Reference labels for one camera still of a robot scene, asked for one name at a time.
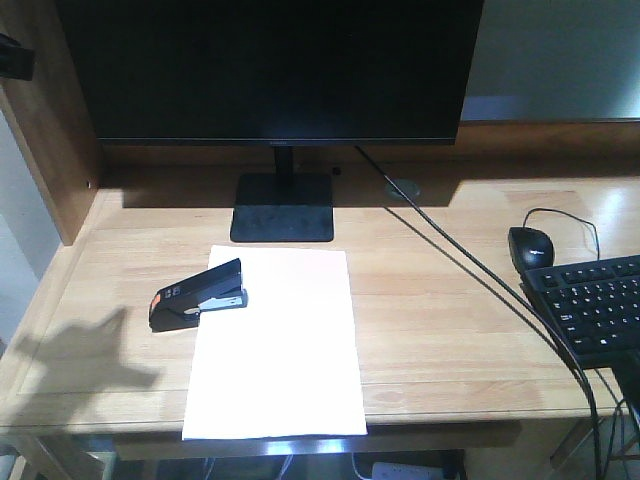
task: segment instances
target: white paper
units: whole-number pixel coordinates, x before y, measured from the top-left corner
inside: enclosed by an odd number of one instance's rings
[[[202,314],[183,439],[363,435],[344,252],[219,247],[242,262],[246,308]]]

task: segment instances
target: monitor stand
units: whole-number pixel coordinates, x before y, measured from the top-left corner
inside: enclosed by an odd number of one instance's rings
[[[293,173],[291,147],[274,147],[276,173],[240,177],[231,222],[234,242],[333,240],[331,176]]]

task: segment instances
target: black cable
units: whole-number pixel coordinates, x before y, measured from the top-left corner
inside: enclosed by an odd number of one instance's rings
[[[551,213],[559,213],[560,215],[565,215],[569,218],[573,218],[574,220],[577,220],[580,223],[583,223],[585,225],[588,225],[591,227],[591,229],[593,230],[593,236],[594,236],[594,243],[596,245],[596,259],[600,260],[600,240],[598,239],[598,228],[591,223],[588,220],[585,220],[583,218],[580,217],[576,217],[575,215],[569,213],[569,212],[565,212],[564,210],[558,210],[557,208],[542,208],[542,207],[537,207],[537,208],[532,208],[531,210],[529,210],[527,212],[527,214],[524,216],[524,220],[522,221],[522,226],[526,227],[527,226],[527,220],[529,219],[529,217],[531,216],[532,213],[535,212],[551,212]]]
[[[602,470],[602,477],[606,478],[607,477],[607,472],[609,471],[609,464],[611,463],[611,455],[613,454],[613,441],[615,439],[616,436],[616,423],[618,421],[618,417],[620,417],[620,414],[622,413],[622,404],[624,403],[624,399],[622,400],[618,400],[618,402],[616,403],[616,408],[613,411],[613,418],[612,418],[612,422],[613,424],[611,425],[611,434],[609,436],[609,446],[607,447],[607,455],[605,457],[605,462],[604,462],[604,467]],[[622,417],[622,421],[620,423],[620,428],[621,428],[621,432],[623,432],[624,429],[624,417]]]
[[[425,242],[428,242],[433,248],[435,248],[436,250],[438,250],[438,252],[440,252],[442,255],[444,255],[445,257],[447,257],[447,259],[451,262],[453,262],[458,268],[460,268],[461,270],[463,270],[467,275],[469,275],[470,277],[472,277],[476,282],[478,282],[480,285],[482,285],[484,288],[486,288],[487,290],[489,290],[489,292],[491,292],[498,300],[500,300],[509,310],[511,310],[513,312],[514,315],[517,315],[520,320],[522,320],[524,323],[527,324],[527,326],[529,328],[531,328],[548,346],[551,350],[553,350],[553,352],[557,355],[560,355],[560,353],[558,352],[558,349],[556,347],[556,344],[553,343],[543,332],[542,330],[540,330],[531,320],[529,320],[521,311],[519,311],[515,305],[511,302],[509,302],[509,300],[507,300],[502,294],[500,294],[500,292],[496,291],[491,285],[489,285],[487,282],[485,282],[483,279],[481,279],[478,275],[476,275],[473,271],[471,271],[469,268],[465,267],[461,262],[459,262],[455,257],[453,257],[449,252],[447,252],[446,250],[444,250],[442,247],[440,247],[438,244],[436,244],[435,242],[433,242],[429,237],[427,237],[424,233],[422,233],[420,230],[418,230],[416,227],[414,227],[413,225],[411,225],[409,222],[407,222],[404,218],[402,218],[400,215],[398,215],[396,212],[394,212],[393,210],[391,210],[390,208],[384,207],[384,209],[392,216],[394,216],[399,222],[403,223],[407,228],[409,228],[413,233],[415,233],[416,235],[418,235],[420,238],[422,238]]]
[[[211,474],[213,473],[213,467],[216,463],[214,457],[204,458],[202,464],[202,478],[203,480],[211,480]]]
[[[292,463],[293,463],[293,455],[287,455],[284,461],[282,462],[282,466],[280,467],[280,472],[278,473],[276,480],[282,480],[282,477],[284,477],[284,474],[287,473],[287,470],[289,470],[289,467],[291,466]]]
[[[602,480],[602,457],[600,452],[600,430],[599,430],[599,418],[598,410],[596,406],[595,397],[593,395],[593,389],[589,383],[584,370],[578,363],[573,352],[566,344],[566,342],[553,330],[547,320],[543,318],[529,303],[522,298],[513,288],[511,288],[504,280],[496,275],[489,267],[478,260],[471,252],[465,249],[460,243],[458,243],[451,235],[445,232],[436,222],[434,222],[396,183],[385,173],[382,168],[365,152],[361,147],[356,146],[356,150],[369,162],[369,164],[387,181],[389,185],[400,195],[415,211],[422,217],[422,219],[429,224],[438,234],[440,234],[447,242],[453,245],[460,253],[462,253],[467,259],[473,262],[480,270],[487,274],[493,281],[495,281],[503,290],[505,290],[512,298],[514,298],[525,310],[533,315],[540,323],[547,327],[547,332],[551,335],[556,344],[559,344],[562,348],[563,355],[558,355],[560,360],[567,366],[569,371],[573,374],[576,382],[582,389],[587,403],[589,404],[591,424],[593,430],[594,439],[594,462],[596,479]]]
[[[620,453],[622,454],[622,468],[624,469],[624,475],[627,480],[631,480],[631,476],[629,475],[629,468],[627,466],[627,459],[625,458],[625,451],[624,451],[624,415],[622,416],[622,420],[620,422]]]
[[[627,410],[629,411],[629,417],[631,418],[631,425],[635,433],[635,438],[638,441],[638,447],[640,448],[640,418],[637,418],[631,403],[627,401]]]
[[[351,454],[351,467],[353,468],[353,473],[355,473],[356,477],[358,477],[359,480],[371,480],[368,477],[365,477],[364,475],[362,475],[360,473],[360,470],[358,470],[358,465],[356,463],[356,454],[355,452]]]

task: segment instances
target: wall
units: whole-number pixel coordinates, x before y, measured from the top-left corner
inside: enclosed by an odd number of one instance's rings
[[[485,0],[464,120],[640,118],[640,1]]]
[[[0,339],[13,336],[60,237],[0,112]]]

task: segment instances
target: desk surface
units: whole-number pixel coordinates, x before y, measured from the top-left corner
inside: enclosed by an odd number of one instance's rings
[[[629,164],[620,177],[613,167],[582,176],[577,165],[581,175],[532,173],[513,161],[388,168],[417,180],[426,211],[516,289],[506,234],[532,207],[596,223],[603,258],[640,252],[640,182]],[[0,433],[181,429],[196,330],[152,334],[148,304],[159,288],[205,269],[211,245],[230,243],[237,175],[232,167],[173,167],[111,177],[75,244],[57,253],[0,362]],[[347,252],[368,423],[588,414],[550,349],[464,268],[484,275],[387,199],[375,172],[345,164],[334,189],[335,240],[296,246]],[[594,257],[587,230],[568,218],[541,213],[529,225],[553,238],[557,263]],[[599,405],[610,411],[592,373]]]

